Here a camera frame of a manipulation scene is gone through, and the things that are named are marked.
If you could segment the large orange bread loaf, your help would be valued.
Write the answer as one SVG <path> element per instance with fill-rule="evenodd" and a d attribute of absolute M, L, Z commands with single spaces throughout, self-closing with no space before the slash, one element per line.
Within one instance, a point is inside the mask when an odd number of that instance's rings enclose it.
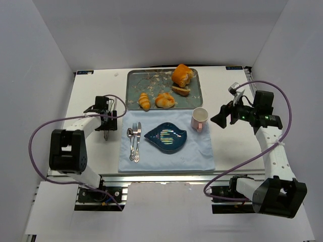
<path fill-rule="evenodd" d="M 179 64 L 172 74 L 172 81 L 179 87 L 184 88 L 190 83 L 193 76 L 194 72 L 188 66 Z"/>

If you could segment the light blue placemat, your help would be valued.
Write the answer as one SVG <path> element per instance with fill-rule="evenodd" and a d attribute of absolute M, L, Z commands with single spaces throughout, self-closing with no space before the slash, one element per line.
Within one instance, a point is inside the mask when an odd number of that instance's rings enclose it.
<path fill-rule="evenodd" d="M 172 172 L 214 170 L 215 163 L 208 125 L 199 133 L 191 127 L 192 111 L 189 109 L 151 109 L 128 111 L 122 118 L 119 172 Z M 130 140 L 127 128 L 141 122 L 139 162 L 129 159 Z M 175 153 L 164 153 L 152 145 L 144 135 L 162 123 L 170 122 L 187 131 L 185 145 Z"/>

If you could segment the brown bread slice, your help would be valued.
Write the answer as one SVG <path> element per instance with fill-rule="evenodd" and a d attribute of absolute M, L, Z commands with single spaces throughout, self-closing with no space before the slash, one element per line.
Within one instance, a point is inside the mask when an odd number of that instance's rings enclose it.
<path fill-rule="evenodd" d="M 181 88 L 181 87 L 176 87 L 176 86 L 173 86 L 173 87 L 172 87 L 172 90 L 173 90 L 175 93 L 177 93 L 177 94 L 179 94 L 179 95 L 181 95 L 181 96 L 184 96 L 184 97 L 188 96 L 188 95 L 189 95 L 189 93 L 190 93 L 190 89 Z"/>

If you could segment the round golden bread roll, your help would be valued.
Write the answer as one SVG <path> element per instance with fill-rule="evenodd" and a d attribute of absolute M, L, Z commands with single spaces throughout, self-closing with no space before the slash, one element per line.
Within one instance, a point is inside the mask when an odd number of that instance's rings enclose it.
<path fill-rule="evenodd" d="M 175 105 L 175 99 L 169 93 L 160 93 L 155 99 L 155 104 L 160 108 L 171 108 Z"/>

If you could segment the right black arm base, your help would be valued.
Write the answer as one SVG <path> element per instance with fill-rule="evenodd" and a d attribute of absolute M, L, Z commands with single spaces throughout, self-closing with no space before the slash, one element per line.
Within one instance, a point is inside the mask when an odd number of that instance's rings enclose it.
<path fill-rule="evenodd" d="M 211 195 L 211 208 L 213 214 L 254 214 L 252 202 L 243 194 L 239 193 L 237 188 L 238 179 L 247 179 L 251 185 L 258 185 L 254 178 L 248 175 L 234 175 L 230 178 L 226 186 L 210 186 L 206 189 L 208 195 Z"/>

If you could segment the right blue table label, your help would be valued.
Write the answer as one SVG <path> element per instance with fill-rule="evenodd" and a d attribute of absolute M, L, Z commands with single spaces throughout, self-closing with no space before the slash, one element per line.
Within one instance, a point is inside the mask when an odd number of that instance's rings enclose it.
<path fill-rule="evenodd" d="M 226 70 L 243 70 L 242 66 L 226 66 Z"/>

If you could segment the floral metal tray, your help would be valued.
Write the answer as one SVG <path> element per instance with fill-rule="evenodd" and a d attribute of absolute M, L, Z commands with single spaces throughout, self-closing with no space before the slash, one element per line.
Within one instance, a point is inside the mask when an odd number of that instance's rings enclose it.
<path fill-rule="evenodd" d="M 174 109 L 195 109 L 202 106 L 203 98 L 200 88 L 199 75 L 196 69 L 192 69 L 193 77 L 186 86 L 190 90 L 187 96 L 175 93 L 172 89 L 176 86 L 172 81 L 172 69 L 139 69 L 132 70 L 127 75 L 126 105 L 128 110 L 139 110 L 139 97 L 146 93 L 150 101 L 151 109 L 158 109 L 155 99 L 161 93 L 169 93 L 175 99 Z"/>

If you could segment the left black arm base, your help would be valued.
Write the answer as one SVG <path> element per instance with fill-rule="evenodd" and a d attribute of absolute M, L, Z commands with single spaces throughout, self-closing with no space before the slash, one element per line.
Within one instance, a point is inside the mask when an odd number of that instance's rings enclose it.
<path fill-rule="evenodd" d="M 113 196 L 115 201 L 123 209 L 125 207 L 125 200 L 123 199 L 122 187 L 106 187 L 106 191 Z M 85 188 L 79 188 L 76 202 L 74 206 L 75 211 L 92 211 L 92 212 L 107 212 L 117 211 L 121 212 L 116 203 L 110 196 L 94 192 Z"/>

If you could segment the silver fork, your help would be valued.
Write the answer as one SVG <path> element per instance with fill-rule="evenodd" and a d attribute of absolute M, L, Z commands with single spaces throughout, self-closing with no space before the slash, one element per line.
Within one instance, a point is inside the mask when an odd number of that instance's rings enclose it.
<path fill-rule="evenodd" d="M 135 160 L 135 150 L 136 150 L 136 138 L 137 138 L 137 133 L 138 133 L 138 124 L 133 123 L 133 143 L 132 143 L 132 160 Z"/>

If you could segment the metal serving tongs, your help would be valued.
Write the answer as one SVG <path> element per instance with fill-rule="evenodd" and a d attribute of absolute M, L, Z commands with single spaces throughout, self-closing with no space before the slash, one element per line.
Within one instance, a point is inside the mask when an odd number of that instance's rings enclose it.
<path fill-rule="evenodd" d="M 105 141 L 107 141 L 109 138 L 109 131 L 104 131 L 103 137 L 104 137 Z"/>

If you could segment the dark blue leaf plate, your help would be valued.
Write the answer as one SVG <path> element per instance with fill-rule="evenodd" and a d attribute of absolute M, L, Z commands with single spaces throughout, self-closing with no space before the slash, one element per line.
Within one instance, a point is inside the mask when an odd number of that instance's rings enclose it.
<path fill-rule="evenodd" d="M 187 131 L 166 122 L 147 132 L 144 138 L 164 153 L 175 153 L 185 145 Z"/>

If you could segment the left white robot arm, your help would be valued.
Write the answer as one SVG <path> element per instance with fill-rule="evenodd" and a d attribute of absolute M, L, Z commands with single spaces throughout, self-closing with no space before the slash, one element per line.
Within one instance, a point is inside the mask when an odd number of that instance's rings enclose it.
<path fill-rule="evenodd" d="M 84 187 L 103 189 L 101 175 L 88 165 L 86 138 L 94 131 L 103 132 L 107 139 L 109 131 L 117 130 L 117 100 L 96 96 L 95 104 L 66 129 L 56 129 L 51 134 L 49 167 L 66 174 Z"/>

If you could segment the pink mug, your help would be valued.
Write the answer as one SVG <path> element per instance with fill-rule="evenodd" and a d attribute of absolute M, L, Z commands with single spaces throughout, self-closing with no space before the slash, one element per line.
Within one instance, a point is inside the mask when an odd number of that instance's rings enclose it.
<path fill-rule="evenodd" d="M 203 107 L 198 107 L 192 111 L 191 127 L 201 133 L 208 120 L 208 112 Z"/>

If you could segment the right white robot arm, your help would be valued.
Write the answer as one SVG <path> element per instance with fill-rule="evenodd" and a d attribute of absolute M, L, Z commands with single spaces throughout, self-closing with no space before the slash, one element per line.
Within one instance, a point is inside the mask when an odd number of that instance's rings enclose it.
<path fill-rule="evenodd" d="M 263 153 L 265 178 L 263 182 L 257 182 L 248 175 L 235 175 L 227 187 L 211 188 L 213 201 L 249 200 L 255 213 L 294 218 L 307 194 L 307 187 L 296 179 L 280 141 L 283 125 L 280 117 L 273 115 L 274 94 L 256 91 L 254 101 L 249 105 L 244 105 L 242 91 L 235 91 L 233 95 L 234 99 L 223 105 L 211 121 L 225 128 L 229 116 L 232 125 L 242 120 L 253 127 Z"/>

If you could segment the small striped croissant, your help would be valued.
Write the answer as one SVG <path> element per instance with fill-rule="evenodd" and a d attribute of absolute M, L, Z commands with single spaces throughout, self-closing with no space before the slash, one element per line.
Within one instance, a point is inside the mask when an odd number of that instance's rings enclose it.
<path fill-rule="evenodd" d="M 148 111 L 150 109 L 150 100 L 147 93 L 140 94 L 138 103 L 143 110 Z"/>

